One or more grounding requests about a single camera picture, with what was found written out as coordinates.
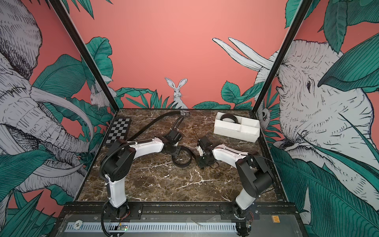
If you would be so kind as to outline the black white checkerboard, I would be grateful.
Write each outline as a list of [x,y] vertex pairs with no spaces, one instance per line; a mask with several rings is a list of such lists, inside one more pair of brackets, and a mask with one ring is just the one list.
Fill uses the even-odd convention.
[[110,147],[118,139],[125,140],[129,131],[130,124],[131,118],[115,118],[112,126],[109,129],[108,135],[106,136],[104,145]]

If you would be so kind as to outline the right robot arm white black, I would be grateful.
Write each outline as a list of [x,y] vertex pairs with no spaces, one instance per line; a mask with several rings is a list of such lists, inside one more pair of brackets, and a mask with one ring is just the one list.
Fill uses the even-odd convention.
[[247,210],[274,182],[274,175],[265,157],[241,152],[224,144],[214,146],[205,136],[198,140],[196,149],[199,152],[196,162],[200,168],[220,161],[237,169],[243,187],[235,199],[237,209],[240,211]]

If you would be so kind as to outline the right black frame post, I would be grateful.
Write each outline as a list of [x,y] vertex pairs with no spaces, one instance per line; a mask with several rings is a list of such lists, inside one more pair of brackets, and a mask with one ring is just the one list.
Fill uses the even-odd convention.
[[290,25],[289,31],[287,32],[287,35],[286,35],[286,37],[282,43],[282,46],[278,52],[278,55],[274,61],[274,64],[273,64],[273,66],[272,66],[272,68],[271,68],[271,70],[267,76],[265,83],[262,86],[262,90],[261,90],[261,92],[258,96],[258,99],[256,100],[256,103],[252,109],[253,114],[257,113],[258,108],[260,107],[260,104],[262,103],[265,94],[267,93],[268,89],[270,88],[270,85],[271,85],[273,79],[275,78],[275,75],[278,72],[279,67],[280,67],[284,57],[286,56],[286,54],[290,48],[290,45],[291,45],[294,37],[296,36],[298,29],[300,28],[301,23],[303,22],[305,15],[307,14],[311,4],[312,4],[312,0],[303,0],[300,2],[300,6],[298,7],[298,10],[297,10],[297,12],[293,18],[293,22]]

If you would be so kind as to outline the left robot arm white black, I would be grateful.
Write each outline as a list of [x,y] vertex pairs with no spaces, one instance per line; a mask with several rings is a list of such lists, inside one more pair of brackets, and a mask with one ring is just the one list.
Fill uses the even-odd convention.
[[138,142],[118,139],[101,161],[99,171],[100,178],[106,183],[109,203],[114,208],[126,203],[125,177],[135,159],[161,152],[174,155],[180,151],[178,143],[181,139],[182,134],[176,130],[162,137]]

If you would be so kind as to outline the orange label sticker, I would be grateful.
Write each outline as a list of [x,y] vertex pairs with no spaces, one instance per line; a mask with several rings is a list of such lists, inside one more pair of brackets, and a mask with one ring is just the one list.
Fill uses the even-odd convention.
[[273,223],[280,223],[280,218],[278,215],[271,216]]

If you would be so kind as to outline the black frame post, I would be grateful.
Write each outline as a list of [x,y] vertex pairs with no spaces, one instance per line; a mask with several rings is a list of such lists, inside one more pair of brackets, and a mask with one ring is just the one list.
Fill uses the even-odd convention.
[[252,109],[253,114],[257,113],[258,108],[260,107],[260,104],[262,103],[265,94],[267,93],[268,89],[270,88],[270,85],[271,85],[273,79],[275,78],[275,75],[278,72],[279,67],[280,67],[284,57],[286,56],[286,54],[290,48],[290,45],[291,45],[294,37],[296,36],[298,29],[300,28],[301,23],[303,22],[305,15],[307,14],[311,4],[312,4],[312,0],[303,0],[300,2],[300,6],[298,7],[298,10],[297,10],[297,12],[293,18],[293,22],[290,25],[289,31],[287,32],[287,35],[286,35],[286,37],[282,43],[282,46],[278,52],[278,55],[274,61],[274,64],[273,64],[273,66],[272,66],[272,68],[271,68],[271,70],[267,76],[265,83],[262,86],[262,90],[261,90],[261,92],[258,96],[258,99],[256,100],[256,103]]
[[89,67],[89,70],[91,74],[94,76],[96,81],[99,83],[100,88],[105,94],[105,97],[109,100],[110,106],[113,109],[115,113],[119,111],[119,107],[114,100],[114,97],[111,95],[106,83],[103,80],[103,77],[100,73],[100,70],[98,69],[93,57],[91,56],[90,52],[88,51],[82,37],[77,31],[77,28],[75,27],[74,23],[72,22],[64,4],[61,1],[56,0],[50,0],[49,3],[51,4],[52,8],[54,9],[55,13],[57,14],[58,18],[60,19],[61,23],[65,27],[67,33],[69,34],[71,40],[75,44],[75,47],[79,51],[81,57],[83,58],[85,64]]

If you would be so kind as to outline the black belt upper long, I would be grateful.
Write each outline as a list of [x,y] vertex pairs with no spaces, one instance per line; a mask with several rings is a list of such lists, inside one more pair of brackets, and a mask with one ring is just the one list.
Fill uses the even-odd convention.
[[132,135],[127,141],[133,141],[133,140],[135,140],[142,133],[144,133],[148,128],[150,128],[151,126],[153,126],[156,122],[160,121],[161,119],[163,119],[165,117],[175,116],[175,115],[180,115],[180,116],[183,116],[183,117],[187,117],[187,116],[190,115],[190,112],[186,111],[186,110],[178,110],[178,111],[170,111],[170,112],[167,112],[165,114],[162,114],[162,115],[158,116],[157,118],[155,118],[150,123],[148,123],[146,126],[144,126],[137,133],[135,133],[134,135]]

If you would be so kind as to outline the white foam storage box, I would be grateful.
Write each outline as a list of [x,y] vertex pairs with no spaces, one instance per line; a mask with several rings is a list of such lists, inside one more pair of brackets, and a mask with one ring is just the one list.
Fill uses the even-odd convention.
[[220,117],[225,114],[218,112],[214,122],[214,134],[223,135],[243,141],[255,143],[260,137],[260,122],[256,119],[237,116],[239,124],[221,121]]

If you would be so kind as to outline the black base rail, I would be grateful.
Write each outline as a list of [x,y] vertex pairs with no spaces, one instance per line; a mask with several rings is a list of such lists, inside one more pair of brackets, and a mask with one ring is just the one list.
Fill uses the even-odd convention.
[[114,211],[110,208],[103,210],[103,203],[95,202],[71,202],[64,206],[59,215],[60,219],[68,215],[95,215],[104,214],[106,219],[141,220],[142,215],[220,215],[223,220],[240,220],[244,217],[259,219],[260,215],[284,215],[299,212],[293,203],[289,202],[255,202],[247,210],[238,211],[232,202],[140,202],[130,201],[128,210]]

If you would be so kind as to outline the left black frame post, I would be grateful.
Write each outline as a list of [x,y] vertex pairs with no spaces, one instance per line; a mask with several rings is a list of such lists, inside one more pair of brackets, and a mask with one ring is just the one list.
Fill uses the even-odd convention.
[[88,51],[82,37],[77,31],[77,28],[75,27],[74,23],[72,22],[64,4],[61,1],[56,0],[50,0],[49,3],[51,4],[52,8],[54,9],[55,13],[57,14],[58,18],[60,19],[61,23],[65,27],[67,33],[69,34],[71,40],[75,44],[75,47],[79,51],[81,57],[83,58],[85,64],[89,67],[89,70],[91,74],[94,76],[96,81],[99,83],[100,88],[105,94],[105,97],[109,100],[110,106],[113,109],[115,113],[119,111],[119,107],[114,100],[114,97],[111,95],[106,83],[103,80],[103,77],[100,73],[100,70],[98,69],[93,57],[91,56],[90,52]]

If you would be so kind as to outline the long black belt s-curved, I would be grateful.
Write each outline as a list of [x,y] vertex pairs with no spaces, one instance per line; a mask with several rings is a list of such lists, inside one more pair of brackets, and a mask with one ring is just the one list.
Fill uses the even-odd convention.
[[233,121],[233,123],[235,123],[235,124],[239,124],[238,118],[237,118],[235,115],[232,115],[232,114],[223,114],[223,115],[220,117],[220,120],[221,120],[221,121],[226,121],[226,120],[228,120],[228,122]]

